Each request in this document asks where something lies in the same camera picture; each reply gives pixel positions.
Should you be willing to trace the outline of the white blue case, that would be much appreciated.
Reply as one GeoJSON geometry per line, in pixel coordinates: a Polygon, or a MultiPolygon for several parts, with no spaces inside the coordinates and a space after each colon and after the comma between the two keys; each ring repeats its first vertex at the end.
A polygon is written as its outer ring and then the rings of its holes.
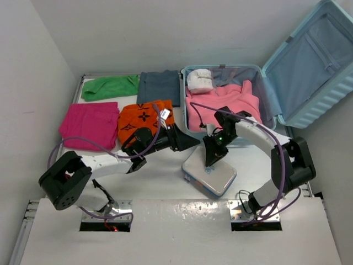
{"type": "Polygon", "coordinates": [[[232,185],[237,176],[237,170],[223,160],[209,167],[205,166],[205,161],[205,148],[198,146],[182,164],[181,169],[188,182],[204,189],[209,195],[219,198],[232,185]]]}

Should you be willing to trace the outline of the pink hoodie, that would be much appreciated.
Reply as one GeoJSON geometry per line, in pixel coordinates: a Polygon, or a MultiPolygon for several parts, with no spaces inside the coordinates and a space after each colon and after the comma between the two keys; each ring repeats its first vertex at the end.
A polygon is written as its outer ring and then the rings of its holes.
{"type": "Polygon", "coordinates": [[[215,111],[197,106],[193,108],[190,103],[195,102],[211,108],[220,109],[228,107],[232,112],[246,111],[258,122],[261,121],[259,111],[259,98],[252,93],[252,83],[245,80],[243,84],[228,84],[204,94],[191,94],[186,88],[186,109],[188,114],[188,129],[192,132],[200,132],[200,124],[213,124],[219,127],[214,117],[215,111]]]}

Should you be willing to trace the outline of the orange black patterned towel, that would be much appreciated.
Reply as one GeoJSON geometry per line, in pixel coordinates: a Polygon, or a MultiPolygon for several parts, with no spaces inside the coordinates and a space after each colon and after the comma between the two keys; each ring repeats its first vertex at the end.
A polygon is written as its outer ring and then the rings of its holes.
{"type": "Polygon", "coordinates": [[[127,105],[120,112],[117,123],[117,138],[121,145],[139,128],[149,128],[152,134],[155,135],[158,128],[158,115],[153,109],[154,103],[158,106],[160,111],[164,109],[169,110],[169,115],[165,121],[167,125],[173,125],[175,123],[172,101],[170,99],[127,105]]]}

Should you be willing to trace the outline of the white drawstring pouch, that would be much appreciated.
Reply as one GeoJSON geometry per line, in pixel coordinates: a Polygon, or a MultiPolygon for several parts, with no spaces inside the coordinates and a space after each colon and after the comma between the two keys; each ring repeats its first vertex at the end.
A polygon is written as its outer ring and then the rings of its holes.
{"type": "Polygon", "coordinates": [[[204,94],[213,90],[212,72],[208,69],[191,71],[186,81],[191,94],[204,94]]]}

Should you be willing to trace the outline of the magenta garment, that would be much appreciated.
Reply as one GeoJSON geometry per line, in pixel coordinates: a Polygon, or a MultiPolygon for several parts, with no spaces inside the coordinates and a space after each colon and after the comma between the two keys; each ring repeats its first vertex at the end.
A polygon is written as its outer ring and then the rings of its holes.
{"type": "Polygon", "coordinates": [[[59,127],[64,147],[99,151],[100,148],[79,137],[90,140],[107,150],[116,145],[119,109],[117,102],[71,104],[59,127]]]}

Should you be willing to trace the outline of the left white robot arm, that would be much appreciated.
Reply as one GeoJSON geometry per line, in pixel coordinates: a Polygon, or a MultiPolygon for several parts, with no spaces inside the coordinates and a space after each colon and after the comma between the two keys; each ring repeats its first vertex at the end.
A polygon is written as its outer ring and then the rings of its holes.
{"type": "Polygon", "coordinates": [[[145,156],[149,154],[164,149],[184,151],[198,144],[198,139],[182,132],[176,124],[161,128],[157,134],[149,128],[139,128],[118,153],[97,156],[64,153],[39,178],[39,186],[56,210],[83,206],[87,201],[83,191],[90,181],[112,174],[134,173],[146,164],[145,156]]]}

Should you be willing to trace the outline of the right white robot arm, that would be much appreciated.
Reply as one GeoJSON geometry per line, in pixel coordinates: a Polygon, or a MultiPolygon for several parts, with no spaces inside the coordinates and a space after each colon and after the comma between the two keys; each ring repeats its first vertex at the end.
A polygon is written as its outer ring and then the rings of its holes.
{"type": "Polygon", "coordinates": [[[221,129],[203,138],[207,167],[223,159],[228,154],[227,146],[238,137],[250,141],[270,158],[270,180],[248,195],[244,209],[251,214],[258,214],[269,206],[276,208],[283,195],[316,177],[304,138],[280,135],[258,123],[246,111],[232,113],[228,107],[223,107],[217,109],[214,117],[221,129]]]}

